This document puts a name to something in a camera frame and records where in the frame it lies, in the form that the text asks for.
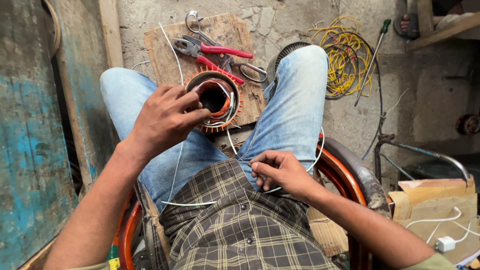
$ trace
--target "person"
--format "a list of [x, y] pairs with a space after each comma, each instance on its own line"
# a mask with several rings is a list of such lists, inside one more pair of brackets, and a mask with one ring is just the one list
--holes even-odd
[[[473, 16], [472, 12], [464, 12], [463, 0], [432, 0], [433, 27], [440, 30], [456, 22]], [[397, 35], [408, 39], [420, 37], [418, 14], [404, 14], [394, 20]], [[454, 36], [459, 39], [480, 39], [480, 26], [474, 27]]]
[[[414, 234], [326, 190], [306, 170], [315, 161], [327, 69], [319, 46], [285, 57], [235, 159], [194, 129], [210, 116], [194, 92], [157, 87], [136, 71], [105, 71], [101, 90], [121, 142], [57, 237], [45, 269], [108, 269], [121, 207], [137, 179], [161, 213], [174, 270], [336, 269], [312, 235], [308, 205], [389, 267], [455, 269]], [[261, 192], [271, 184], [282, 189]]]

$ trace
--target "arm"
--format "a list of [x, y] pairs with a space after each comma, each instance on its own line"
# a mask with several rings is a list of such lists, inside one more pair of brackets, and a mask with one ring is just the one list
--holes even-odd
[[374, 211], [318, 184], [291, 152], [268, 150], [249, 162], [257, 185], [275, 182], [296, 199], [313, 206], [348, 231], [394, 269], [418, 264], [435, 252], [416, 235]]
[[45, 263], [46, 270], [105, 262], [122, 205], [149, 161], [185, 140], [210, 117], [195, 92], [160, 85], [147, 99], [130, 134], [117, 145], [102, 173], [73, 212]]

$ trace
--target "red-handled pliers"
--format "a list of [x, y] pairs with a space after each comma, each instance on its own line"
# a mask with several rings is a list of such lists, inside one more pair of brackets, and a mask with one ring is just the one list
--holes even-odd
[[193, 42], [190, 41], [190, 39], [196, 39], [196, 38], [191, 37], [191, 36], [187, 36], [187, 35], [183, 35], [183, 37], [185, 37], [185, 38], [189, 37], [189, 38], [188, 38], [188, 40], [178, 39], [178, 38], [174, 38], [173, 40], [175, 42], [183, 44], [186, 48], [180, 48], [180, 47], [177, 47], [177, 46], [173, 46], [174, 49], [176, 49], [177, 51], [179, 51], [183, 54], [187, 54], [187, 55], [191, 55], [193, 57], [196, 57], [197, 58], [197, 61], [196, 61], [197, 63], [202, 63], [202, 64], [206, 65], [208, 68], [210, 68], [211, 70], [230, 73], [229, 76], [232, 77], [232, 79], [235, 80], [236, 83], [239, 83], [241, 85], [245, 83], [244, 80], [242, 80], [242, 79], [240, 79], [237, 76], [232, 74], [231, 69], [230, 69], [230, 65], [228, 63], [225, 65], [226, 66], [225, 69], [219, 68], [214, 63], [212, 63], [210, 60], [208, 60], [205, 56], [200, 55], [198, 52], [202, 51], [202, 52], [215, 53], [215, 54], [219, 54], [219, 53], [227, 54], [228, 53], [228, 54], [236, 55], [236, 56], [243, 57], [243, 58], [253, 58], [253, 55], [251, 53], [247, 53], [247, 52], [244, 52], [244, 51], [241, 51], [241, 50], [232, 49], [232, 48], [228, 48], [228, 47], [209, 46], [209, 45], [206, 45], [205, 43], [201, 42], [200, 40], [198, 40], [198, 41], [200, 41], [199, 42], [200, 45], [197, 45], [197, 44], [194, 44]]

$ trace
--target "yellow wire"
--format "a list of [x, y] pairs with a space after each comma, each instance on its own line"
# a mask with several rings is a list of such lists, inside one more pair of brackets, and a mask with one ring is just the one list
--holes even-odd
[[[340, 21], [343, 19], [353, 22], [355, 24], [355, 27], [343, 26], [342, 24], [340, 24]], [[309, 32], [314, 32], [313, 36], [310, 39], [310, 42], [312, 42], [319, 33], [324, 32], [322, 40], [320, 41], [320, 47], [326, 48], [334, 44], [346, 44], [354, 49], [358, 57], [357, 60], [360, 65], [360, 70], [357, 70], [357, 66], [354, 64], [355, 54], [350, 48], [346, 46], [340, 46], [340, 48], [344, 49], [347, 53], [336, 48], [328, 48], [326, 50], [329, 60], [327, 87], [334, 91], [334, 93], [326, 94], [327, 96], [338, 96], [345, 91], [348, 91], [347, 93], [345, 93], [345, 95], [350, 95], [354, 92], [360, 91], [361, 83], [363, 82], [363, 79], [367, 73], [368, 65], [370, 61], [372, 61], [372, 54], [369, 50], [370, 45], [363, 42], [363, 40], [361, 40], [356, 35], [352, 35], [349, 33], [338, 34], [341, 32], [353, 32], [358, 34], [359, 28], [360, 24], [355, 19], [355, 17], [353, 17], [352, 15], [345, 15], [334, 19], [328, 27], [311, 28], [308, 29], [306, 33], [306, 35], [308, 35]], [[334, 36], [333, 43], [324, 44], [325, 41], [334, 34], [338, 35]], [[347, 67], [347, 64], [349, 62], [351, 62], [351, 66], [353, 68], [353, 72], [350, 72], [350, 74], [348, 74], [347, 70], [345, 70], [345, 67]], [[366, 91], [362, 91], [363, 96], [368, 97], [370, 95], [370, 92], [372, 91], [371, 77], [375, 70], [375, 67], [376, 66], [374, 65], [371, 73], [367, 74], [368, 78], [367, 82], [365, 83], [365, 87], [366, 85], [368, 85], [369, 92], [368, 94], [366, 94]]]

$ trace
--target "sandal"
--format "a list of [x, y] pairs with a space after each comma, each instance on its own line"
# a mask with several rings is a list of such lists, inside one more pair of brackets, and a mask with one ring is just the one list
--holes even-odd
[[399, 37], [408, 38], [408, 39], [417, 39], [420, 37], [419, 31], [419, 15], [418, 14], [409, 14], [410, 21], [408, 28], [405, 32], [402, 31], [402, 25], [400, 24], [403, 21], [404, 15], [399, 15], [393, 21], [393, 29]]

